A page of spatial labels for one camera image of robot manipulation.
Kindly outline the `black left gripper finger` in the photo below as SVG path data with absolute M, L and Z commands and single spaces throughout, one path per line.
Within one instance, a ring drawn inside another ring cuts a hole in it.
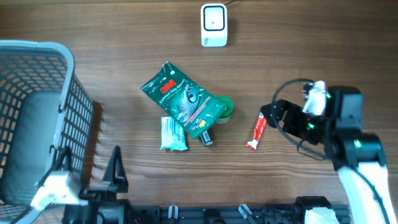
M 128 193 L 129 183 L 124 170 L 121 148 L 115 146 L 105 170 L 102 183 L 117 193 Z
M 72 151 L 69 146 L 62 149 L 57 160 L 53 163 L 52 167 L 46 173 L 48 177 L 52 171 L 60 170 L 63 168 L 66 171 L 72 171 Z

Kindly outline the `green lidded jar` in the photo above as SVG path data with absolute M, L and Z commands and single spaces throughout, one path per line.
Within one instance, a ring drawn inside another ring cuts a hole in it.
M 234 110 L 234 104 L 232 99 L 228 96 L 219 96 L 218 99 L 226 105 L 226 109 L 223 114 L 217 119 L 216 123 L 224 124 L 230 120 Z

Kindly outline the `green glove package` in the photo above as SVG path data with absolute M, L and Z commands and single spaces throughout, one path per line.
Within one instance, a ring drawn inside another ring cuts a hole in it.
M 193 139 L 212 127 L 227 109 L 225 103 L 170 62 L 163 64 L 141 90 Z

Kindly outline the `green white small tube box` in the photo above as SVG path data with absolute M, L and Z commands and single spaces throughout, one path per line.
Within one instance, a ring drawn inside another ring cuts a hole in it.
M 213 135 L 212 135 L 212 129 L 207 129 L 206 131 L 204 131 L 201 136 L 201 141 L 203 143 L 204 146 L 210 146 L 213 144 Z

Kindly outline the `mint wet wipes pack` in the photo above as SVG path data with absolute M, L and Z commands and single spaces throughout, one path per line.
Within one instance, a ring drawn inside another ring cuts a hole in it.
M 172 117 L 161 117 L 160 150 L 185 151 L 188 149 L 185 131 Z

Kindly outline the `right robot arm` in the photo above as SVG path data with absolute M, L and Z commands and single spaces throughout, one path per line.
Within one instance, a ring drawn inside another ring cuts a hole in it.
M 329 160 L 337 171 L 356 223 L 396 223 L 387 159 L 378 135 L 363 132 L 363 95 L 352 86 L 304 87 L 305 104 L 278 99 L 261 107 L 298 153 Z

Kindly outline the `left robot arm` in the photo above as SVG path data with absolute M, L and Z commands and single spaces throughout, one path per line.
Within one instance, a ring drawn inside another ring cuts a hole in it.
M 105 188 L 84 190 L 80 193 L 86 205 L 66 205 L 63 224 L 139 224 L 141 219 L 128 199 L 118 199 L 127 193 L 129 183 L 124 170 L 121 148 L 115 146 L 103 176 Z

